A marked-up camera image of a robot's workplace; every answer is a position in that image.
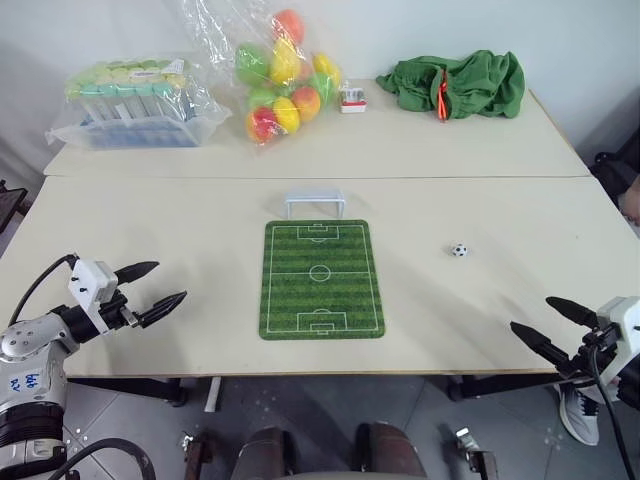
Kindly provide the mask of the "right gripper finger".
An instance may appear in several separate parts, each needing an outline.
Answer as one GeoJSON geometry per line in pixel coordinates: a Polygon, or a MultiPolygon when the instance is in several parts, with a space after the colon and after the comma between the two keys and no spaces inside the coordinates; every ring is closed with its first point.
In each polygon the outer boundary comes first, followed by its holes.
{"type": "Polygon", "coordinates": [[[517,322],[511,322],[510,328],[530,350],[550,362],[556,369],[562,370],[568,364],[568,354],[536,329],[517,322]]]}
{"type": "Polygon", "coordinates": [[[561,314],[566,319],[577,325],[588,328],[597,328],[598,319],[596,313],[572,300],[549,296],[545,298],[546,303],[561,314]]]}

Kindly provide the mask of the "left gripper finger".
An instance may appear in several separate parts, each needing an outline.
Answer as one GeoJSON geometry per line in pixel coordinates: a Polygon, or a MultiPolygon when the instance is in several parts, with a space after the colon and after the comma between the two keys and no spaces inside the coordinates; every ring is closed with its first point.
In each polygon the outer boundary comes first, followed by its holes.
{"type": "Polygon", "coordinates": [[[187,292],[169,295],[156,302],[149,310],[138,314],[138,325],[148,328],[162,318],[168,316],[185,299],[187,292]]]}
{"type": "Polygon", "coordinates": [[[118,285],[133,283],[150,273],[159,266],[157,261],[143,261],[131,264],[115,272],[118,285]]]}

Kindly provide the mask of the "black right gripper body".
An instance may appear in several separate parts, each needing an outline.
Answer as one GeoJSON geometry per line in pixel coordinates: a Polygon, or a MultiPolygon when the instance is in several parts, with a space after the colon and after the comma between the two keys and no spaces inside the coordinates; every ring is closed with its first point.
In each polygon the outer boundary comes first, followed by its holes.
{"type": "Polygon", "coordinates": [[[604,327],[589,325],[577,353],[558,367],[558,373],[564,379],[585,377],[595,380],[601,373],[601,367],[608,366],[613,360],[620,338],[621,328],[618,324],[604,327]]]}

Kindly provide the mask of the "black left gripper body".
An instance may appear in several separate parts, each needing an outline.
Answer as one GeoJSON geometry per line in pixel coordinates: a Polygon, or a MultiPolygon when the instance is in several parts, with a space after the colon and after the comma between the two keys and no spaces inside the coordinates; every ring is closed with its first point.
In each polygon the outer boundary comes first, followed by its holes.
{"type": "Polygon", "coordinates": [[[135,328],[139,325],[137,314],[128,308],[127,303],[127,297],[119,289],[116,289],[112,298],[100,305],[98,314],[108,331],[118,330],[125,326],[135,328]]]}

